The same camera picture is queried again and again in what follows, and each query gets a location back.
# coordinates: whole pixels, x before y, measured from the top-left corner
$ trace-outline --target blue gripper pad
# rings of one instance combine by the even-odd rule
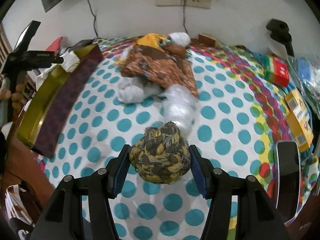
[[[130,145],[125,144],[108,175],[107,191],[116,198],[122,191],[130,167]]]
[[[213,192],[213,183],[209,167],[207,167],[195,145],[189,146],[189,152],[191,154],[191,172],[197,189],[203,198],[210,199]]]

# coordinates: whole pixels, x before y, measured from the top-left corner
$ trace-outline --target polka dot bedsheet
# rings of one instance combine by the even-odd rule
[[[164,98],[141,104],[116,98],[121,79],[116,56],[136,38],[98,40],[105,60],[88,79],[60,135],[52,159],[38,156],[54,187],[67,174],[88,176],[118,156],[124,144],[133,145],[146,127],[164,121]],[[272,146],[292,139],[284,120],[284,92],[262,78],[263,69],[249,53],[236,47],[208,48],[191,44],[189,59],[199,90],[199,103],[188,137],[200,154],[231,176],[255,175],[271,196],[274,188]],[[305,164],[299,210],[316,182],[316,161]],[[210,200],[199,194],[189,171],[173,185],[143,181],[131,166],[121,194],[110,200],[121,239],[200,239]],[[89,218],[83,197],[83,217]],[[237,199],[232,198],[228,239],[234,239]]]

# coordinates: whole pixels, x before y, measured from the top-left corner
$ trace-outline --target smartphone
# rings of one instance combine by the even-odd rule
[[[275,162],[274,202],[283,220],[291,220],[300,195],[300,153],[295,141],[278,141],[273,148]]]

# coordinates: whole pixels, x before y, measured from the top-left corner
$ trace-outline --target rope toy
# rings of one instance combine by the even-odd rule
[[[187,141],[173,122],[148,127],[130,149],[129,159],[140,177],[155,184],[171,184],[190,169]]]

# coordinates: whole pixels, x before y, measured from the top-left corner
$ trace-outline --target white wall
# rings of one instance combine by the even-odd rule
[[[182,7],[156,7],[153,0],[91,1],[101,37],[183,31]],[[212,0],[211,9],[186,8],[191,37],[211,33],[224,43],[259,52],[273,42],[265,29],[271,18],[289,25],[296,53],[320,51],[320,25],[304,0]],[[66,37],[66,46],[95,36],[86,0],[63,0],[48,13],[41,0],[16,0],[3,20],[12,47],[31,20],[42,24],[30,49],[45,49],[59,36]]]

